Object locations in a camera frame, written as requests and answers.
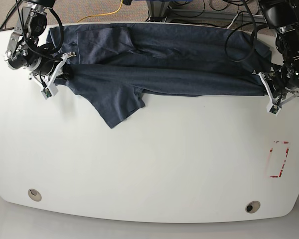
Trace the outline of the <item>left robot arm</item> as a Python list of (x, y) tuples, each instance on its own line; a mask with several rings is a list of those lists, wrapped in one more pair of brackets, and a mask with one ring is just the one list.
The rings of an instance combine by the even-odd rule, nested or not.
[(299, 98), (299, 20), (297, 5), (289, 0), (260, 0), (260, 11), (269, 29), (276, 32), (276, 49), (282, 66), (258, 75), (269, 96), (267, 112), (277, 115), (282, 106)]

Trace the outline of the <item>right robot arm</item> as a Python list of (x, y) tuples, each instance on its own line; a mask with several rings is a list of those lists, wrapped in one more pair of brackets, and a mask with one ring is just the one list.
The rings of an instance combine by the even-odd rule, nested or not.
[[(76, 54), (59, 53), (64, 41), (64, 28), (53, 10), (54, 0), (27, 0), (27, 6), (22, 9), (19, 9), (20, 3), (17, 0), (12, 9), (17, 11), (18, 20), (10, 35), (4, 60), (13, 70), (24, 68), (30, 71), (29, 79), (40, 86), (41, 93), (47, 99), (58, 93), (55, 85), (57, 78), (68, 79), (71, 76), (71, 68), (66, 62)], [(47, 27), (46, 10), (50, 11), (59, 25), (60, 39), (56, 46), (52, 43), (38, 45), (39, 36)]]

